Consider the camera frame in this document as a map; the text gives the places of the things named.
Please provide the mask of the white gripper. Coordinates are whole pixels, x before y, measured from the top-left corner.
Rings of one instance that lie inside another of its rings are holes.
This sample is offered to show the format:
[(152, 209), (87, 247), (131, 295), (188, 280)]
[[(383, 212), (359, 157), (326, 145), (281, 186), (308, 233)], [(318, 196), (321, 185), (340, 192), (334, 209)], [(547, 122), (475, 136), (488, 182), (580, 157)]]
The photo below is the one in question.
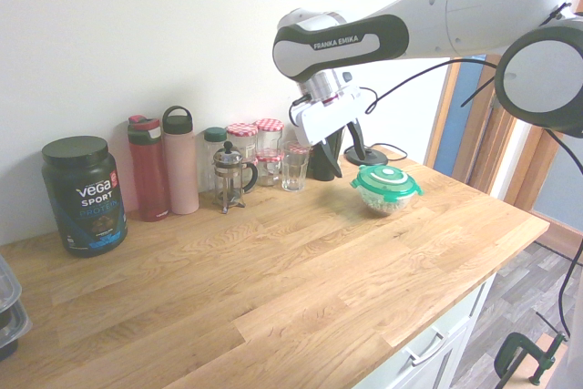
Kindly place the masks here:
[(334, 132), (347, 124), (353, 138), (353, 147), (346, 149), (346, 158), (366, 158), (363, 133), (357, 118), (364, 115), (369, 105), (370, 101), (363, 96), (363, 91), (359, 87), (347, 86), (328, 103), (312, 101), (300, 104), (291, 110), (292, 119), (297, 124), (297, 127), (293, 129), (299, 143), (304, 147), (318, 143), (316, 145), (317, 179), (334, 179), (342, 176), (338, 164), (342, 134)]

